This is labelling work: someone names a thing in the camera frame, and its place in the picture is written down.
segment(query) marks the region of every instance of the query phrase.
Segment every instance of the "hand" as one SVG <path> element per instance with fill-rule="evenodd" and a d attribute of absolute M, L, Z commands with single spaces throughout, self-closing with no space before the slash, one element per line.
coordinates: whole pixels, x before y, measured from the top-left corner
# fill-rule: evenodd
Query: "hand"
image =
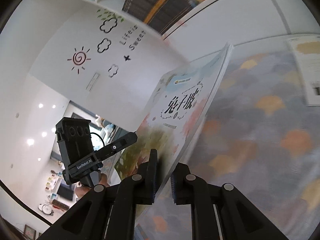
<path fill-rule="evenodd" d="M 101 173 L 101 179 L 99 181 L 99 184 L 102 184 L 105 187 L 109 187 L 110 185 L 108 184 L 108 178 L 106 174 Z M 87 194 L 90 191 L 91 188 L 86 187 L 86 186 L 81 186 L 81 187 L 76 187 L 75 193 L 77 197 L 80 199 L 82 198 L 85 194 Z"/>

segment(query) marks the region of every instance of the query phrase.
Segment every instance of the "red spiral sun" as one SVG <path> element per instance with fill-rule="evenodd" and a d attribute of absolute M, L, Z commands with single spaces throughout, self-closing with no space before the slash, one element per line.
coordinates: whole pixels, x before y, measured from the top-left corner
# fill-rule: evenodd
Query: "red spiral sun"
<path fill-rule="evenodd" d="M 91 60 L 90 58 L 87 57 L 87 53 L 89 52 L 90 49 L 88 49 L 86 52 L 83 51 L 84 46 L 82 46 L 82 50 L 77 52 L 77 49 L 75 48 L 75 53 L 73 54 L 72 58 L 68 58 L 67 60 L 72 60 L 73 64 L 75 66 L 73 66 L 73 68 L 71 70 L 73 70 L 75 67 L 78 68 L 78 75 L 79 75 L 79 69 L 82 68 L 83 70 L 85 70 L 85 68 L 83 66 L 81 66 L 84 62 L 86 62 L 87 60 Z"/>

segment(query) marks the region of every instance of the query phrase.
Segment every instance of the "silver screw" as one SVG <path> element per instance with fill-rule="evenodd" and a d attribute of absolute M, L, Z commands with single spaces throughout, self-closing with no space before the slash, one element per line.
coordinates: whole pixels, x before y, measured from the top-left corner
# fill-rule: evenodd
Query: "silver screw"
<path fill-rule="evenodd" d="M 232 184 L 227 183 L 227 184 L 224 185 L 224 188 L 225 188 L 225 190 L 227 190 L 227 191 L 231 191 L 231 190 L 233 190 L 234 187 L 233 187 Z"/>
<path fill-rule="evenodd" d="M 135 181 L 138 181 L 138 180 L 142 179 L 142 176 L 140 174 L 134 174 L 131 178 Z"/>
<path fill-rule="evenodd" d="M 193 174 L 188 174 L 188 175 L 186 176 L 186 179 L 187 179 L 187 180 L 195 180 L 195 179 L 196 179 L 196 176 L 193 175 Z"/>
<path fill-rule="evenodd" d="M 94 191 L 95 192 L 101 192 L 104 189 L 103 185 L 97 185 L 94 187 Z"/>

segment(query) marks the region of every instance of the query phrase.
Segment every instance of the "black star decal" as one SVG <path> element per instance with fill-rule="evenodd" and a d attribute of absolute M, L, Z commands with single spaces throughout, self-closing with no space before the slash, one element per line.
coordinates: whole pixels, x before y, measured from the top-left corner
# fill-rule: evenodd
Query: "black star decal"
<path fill-rule="evenodd" d="M 123 56 L 123 57 L 124 57 L 124 60 L 125 60 L 125 61 L 131 60 L 129 55 L 128 55 L 128 56 Z"/>

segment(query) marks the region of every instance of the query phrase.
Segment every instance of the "recessed spotlight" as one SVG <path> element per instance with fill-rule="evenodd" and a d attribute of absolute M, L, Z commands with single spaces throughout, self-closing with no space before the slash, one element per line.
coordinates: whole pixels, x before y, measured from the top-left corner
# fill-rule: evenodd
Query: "recessed spotlight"
<path fill-rule="evenodd" d="M 34 143 L 35 143 L 35 140 L 33 140 L 33 139 L 28 139 L 28 140 L 27 140 L 27 144 L 28 144 L 29 146 L 33 145 Z"/>

